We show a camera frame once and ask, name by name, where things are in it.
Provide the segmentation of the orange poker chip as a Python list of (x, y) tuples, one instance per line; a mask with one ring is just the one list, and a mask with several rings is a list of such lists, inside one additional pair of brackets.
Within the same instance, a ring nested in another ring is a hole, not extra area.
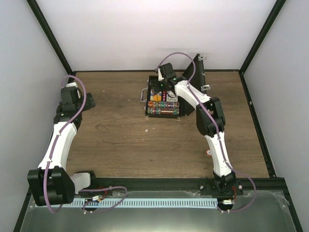
[(207, 157), (211, 157), (212, 156), (212, 153), (211, 153), (211, 151), (209, 149), (206, 150), (205, 154), (206, 154)]

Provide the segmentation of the black poker set case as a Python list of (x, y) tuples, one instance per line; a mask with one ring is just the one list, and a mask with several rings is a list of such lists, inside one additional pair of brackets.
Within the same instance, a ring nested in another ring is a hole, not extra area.
[(204, 60), (206, 55), (196, 54), (190, 59), (186, 70), (177, 75), (171, 63), (166, 60), (173, 54), (164, 58), (156, 68), (157, 75), (150, 75), (148, 87), (141, 91), (141, 102), (145, 102), (145, 115), (147, 117), (180, 118), (190, 115), (195, 107), (187, 100), (195, 100), (190, 89), (198, 97), (207, 94), (210, 86), (206, 84), (204, 73)]

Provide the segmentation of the blue playing card deck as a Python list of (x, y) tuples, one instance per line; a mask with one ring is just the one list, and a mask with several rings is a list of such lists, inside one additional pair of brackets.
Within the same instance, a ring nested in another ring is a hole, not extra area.
[(167, 92), (167, 101), (168, 102), (177, 102), (178, 96), (175, 95), (173, 92)]

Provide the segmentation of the black frame post left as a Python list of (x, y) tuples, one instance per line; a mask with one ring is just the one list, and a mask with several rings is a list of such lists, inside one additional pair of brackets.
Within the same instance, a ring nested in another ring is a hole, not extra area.
[(36, 0), (26, 0), (67, 74), (73, 71)]

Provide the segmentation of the black frame post right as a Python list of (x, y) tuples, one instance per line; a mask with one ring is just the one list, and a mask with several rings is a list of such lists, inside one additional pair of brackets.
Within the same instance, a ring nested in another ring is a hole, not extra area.
[(285, 3), (286, 3), (286, 0), (276, 0), (275, 1), (275, 4), (273, 5), (270, 13), (268, 14), (261, 30), (259, 31), (251, 49), (249, 50), (249, 53), (247, 54), (242, 66), (239, 70), (241, 73), (245, 73), (247, 71), (249, 65), (251, 64), (253, 58), (255, 57), (257, 51), (259, 50), (262, 42), (266, 38), (268, 32), (270, 31), (273, 23), (275, 22), (277, 16), (281, 12)]

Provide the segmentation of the black front mounting rail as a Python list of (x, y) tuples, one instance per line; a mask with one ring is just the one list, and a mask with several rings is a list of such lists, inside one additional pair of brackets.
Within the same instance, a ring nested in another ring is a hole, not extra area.
[(219, 190), (212, 178), (96, 178), (92, 181), (97, 187), (126, 187), (128, 191), (190, 191), (213, 197), (231, 196), (236, 189), (238, 195), (245, 190), (287, 191), (284, 178), (254, 178), (252, 184), (247, 178), (238, 178), (234, 184)]

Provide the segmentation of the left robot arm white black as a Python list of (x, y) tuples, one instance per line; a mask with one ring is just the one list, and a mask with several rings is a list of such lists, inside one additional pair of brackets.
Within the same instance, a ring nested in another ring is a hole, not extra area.
[(61, 101), (56, 109), (54, 128), (48, 149), (37, 169), (27, 175), (29, 188), (37, 206), (71, 203), (83, 190), (87, 195), (98, 191), (93, 171), (80, 171), (70, 176), (66, 171), (70, 146), (82, 122), (82, 112), (95, 107), (91, 93), (82, 93), (75, 82), (61, 88)]

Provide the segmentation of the black frame post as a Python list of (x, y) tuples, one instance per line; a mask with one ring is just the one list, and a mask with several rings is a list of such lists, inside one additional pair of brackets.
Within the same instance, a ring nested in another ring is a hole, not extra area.
[(281, 12), (285, 3), (286, 3), (286, 0), (276, 0), (275, 1), (275, 4), (273, 5), (270, 13), (268, 14), (261, 30), (259, 31), (251, 49), (249, 50), (249, 53), (247, 54), (242, 66), (239, 70), (241, 73), (245, 73), (247, 71), (249, 65), (251, 64), (253, 58), (255, 57), (257, 51), (259, 50), (262, 42), (266, 38), (268, 32), (270, 31), (273, 23), (275, 22), (277, 16)]
[(26, 0), (67, 74), (73, 71), (36, 0)]

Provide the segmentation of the chips row in case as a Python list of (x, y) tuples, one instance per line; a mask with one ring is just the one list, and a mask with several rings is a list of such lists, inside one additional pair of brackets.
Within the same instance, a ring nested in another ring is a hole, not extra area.
[(177, 108), (148, 108), (147, 113), (153, 115), (179, 115)]
[(149, 101), (147, 103), (148, 107), (153, 108), (179, 108), (180, 104), (178, 102), (172, 101)]

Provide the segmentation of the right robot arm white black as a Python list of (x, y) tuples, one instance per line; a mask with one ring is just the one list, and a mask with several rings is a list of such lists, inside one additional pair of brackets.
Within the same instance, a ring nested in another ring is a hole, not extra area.
[(236, 182), (225, 145), (225, 116), (220, 99), (202, 93), (184, 76), (177, 76), (170, 63), (157, 68), (158, 79), (150, 81), (154, 93), (172, 91), (196, 111), (196, 125), (206, 138), (213, 161), (213, 185), (217, 193), (227, 194)]

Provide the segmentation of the red dice in case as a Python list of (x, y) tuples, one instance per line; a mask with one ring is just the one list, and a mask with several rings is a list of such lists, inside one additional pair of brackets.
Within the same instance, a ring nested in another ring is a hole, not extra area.
[(166, 101), (167, 100), (167, 92), (163, 91), (162, 92), (162, 101)]

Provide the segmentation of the metal sheet front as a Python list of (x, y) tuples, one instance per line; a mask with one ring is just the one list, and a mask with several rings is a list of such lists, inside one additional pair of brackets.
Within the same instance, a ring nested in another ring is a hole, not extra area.
[(208, 198), (191, 192), (115, 193), (110, 208), (54, 206), (55, 214), (30, 199), (23, 232), (295, 232), (289, 203), (281, 191), (246, 191), (235, 213), (216, 208), (119, 208), (128, 198)]

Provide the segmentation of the black frame rail right side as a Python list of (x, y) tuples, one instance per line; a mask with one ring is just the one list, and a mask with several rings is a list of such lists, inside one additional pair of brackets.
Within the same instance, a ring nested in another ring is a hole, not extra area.
[(259, 141), (259, 144), (260, 144), (260, 147), (261, 147), (261, 151), (262, 151), (262, 154), (263, 154), (263, 157), (264, 157), (264, 161), (265, 161), (265, 164), (266, 164), (268, 175), (269, 175), (270, 178), (276, 178), (277, 177), (276, 171), (275, 171), (275, 168), (273, 166), (273, 163), (272, 163), (272, 160), (271, 160), (271, 157), (270, 157), (270, 153), (269, 153), (269, 150), (268, 150), (268, 147), (267, 147), (267, 144), (266, 144), (266, 141), (265, 141), (265, 138), (264, 138), (264, 135), (263, 135), (263, 132), (262, 132), (256, 111), (255, 111), (254, 104), (253, 104), (253, 101), (252, 101), (252, 98), (251, 98), (251, 95), (250, 95), (250, 92), (249, 92), (249, 89), (248, 89), (248, 86), (247, 86), (243, 72), (239, 71), (239, 77), (240, 77), (240, 81), (242, 83), (242, 87), (243, 87), (243, 90), (244, 90), (244, 93), (245, 93), (245, 97), (246, 97), (246, 100), (247, 100), (247, 103), (248, 103), (248, 106), (249, 106), (251, 117), (253, 119), (253, 124), (254, 124), (255, 131), (256, 131), (256, 134), (257, 134), (257, 137), (258, 137), (258, 141)]

